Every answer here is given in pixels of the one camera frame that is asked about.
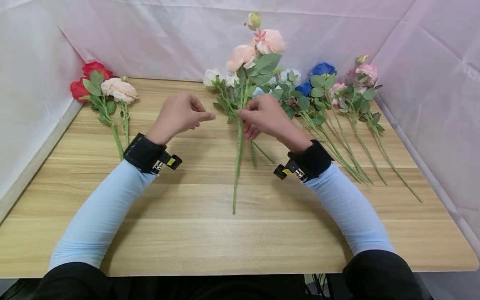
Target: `light blue arm sleeve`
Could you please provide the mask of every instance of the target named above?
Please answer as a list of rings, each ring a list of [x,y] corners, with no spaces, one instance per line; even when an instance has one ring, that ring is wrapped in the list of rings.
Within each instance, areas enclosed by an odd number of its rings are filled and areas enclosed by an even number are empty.
[[[305,185],[317,194],[325,210],[335,220],[353,255],[374,249],[395,253],[372,205],[337,166],[332,164]]]
[[[126,160],[120,162],[75,214],[53,250],[48,270],[71,262],[99,268],[130,206],[154,179]]]

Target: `yellow label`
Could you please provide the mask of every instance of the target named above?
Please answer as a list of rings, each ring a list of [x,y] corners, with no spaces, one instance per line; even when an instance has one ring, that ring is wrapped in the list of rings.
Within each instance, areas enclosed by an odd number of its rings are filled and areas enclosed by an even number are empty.
[[[167,166],[173,165],[174,162],[175,162],[175,159],[174,159],[174,158],[171,158],[171,159],[167,162]]]

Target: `blue rose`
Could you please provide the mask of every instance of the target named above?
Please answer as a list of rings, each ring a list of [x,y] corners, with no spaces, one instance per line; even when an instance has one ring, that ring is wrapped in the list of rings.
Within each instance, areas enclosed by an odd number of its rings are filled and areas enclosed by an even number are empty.
[[[295,88],[295,90],[299,91],[305,97],[310,96],[310,91],[312,90],[312,85],[310,84],[310,80],[300,84]]]
[[[328,64],[326,62],[319,63],[311,71],[310,76],[313,75],[323,75],[323,74],[336,74],[335,66]]]

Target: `right hand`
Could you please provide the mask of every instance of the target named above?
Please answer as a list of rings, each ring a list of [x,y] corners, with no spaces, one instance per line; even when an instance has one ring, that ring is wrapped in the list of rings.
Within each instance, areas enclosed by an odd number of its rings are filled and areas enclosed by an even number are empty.
[[[245,109],[239,109],[237,114],[245,121],[243,133],[249,140],[264,132],[294,153],[303,152],[312,145],[307,134],[290,120],[278,100],[270,94],[250,100]]]

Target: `wood grain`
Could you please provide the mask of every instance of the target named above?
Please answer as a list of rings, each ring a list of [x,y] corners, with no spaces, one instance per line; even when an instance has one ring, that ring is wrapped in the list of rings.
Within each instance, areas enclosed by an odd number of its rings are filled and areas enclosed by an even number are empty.
[[[196,94],[214,111],[215,96],[199,83],[133,80],[141,101],[131,107],[131,133],[146,132],[170,94]],[[110,276],[341,272],[351,253],[313,192],[295,177],[280,180],[258,153],[245,149],[237,214],[231,214],[236,128],[221,114],[168,145],[183,159],[129,211],[102,269]],[[346,119],[343,127],[374,185],[358,184],[385,224],[398,253],[414,271],[473,270],[475,253],[450,218],[388,122],[384,142],[419,203],[383,159],[369,131],[362,139],[387,180],[383,185]],[[286,148],[261,135],[277,163]],[[84,107],[0,226],[0,277],[43,276],[50,254],[84,200],[119,162],[110,130]]]

